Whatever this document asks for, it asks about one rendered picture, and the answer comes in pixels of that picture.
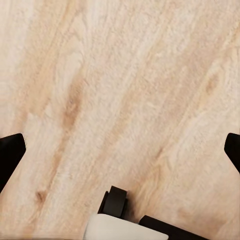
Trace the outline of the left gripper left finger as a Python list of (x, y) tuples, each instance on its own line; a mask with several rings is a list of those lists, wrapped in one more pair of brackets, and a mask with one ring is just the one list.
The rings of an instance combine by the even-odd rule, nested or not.
[(26, 153), (22, 133), (0, 138), (0, 193)]

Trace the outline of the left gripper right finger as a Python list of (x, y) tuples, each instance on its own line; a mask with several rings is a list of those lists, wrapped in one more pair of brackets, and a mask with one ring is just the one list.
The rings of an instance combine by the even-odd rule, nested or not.
[(227, 135), (224, 151), (240, 173), (240, 135), (229, 133)]

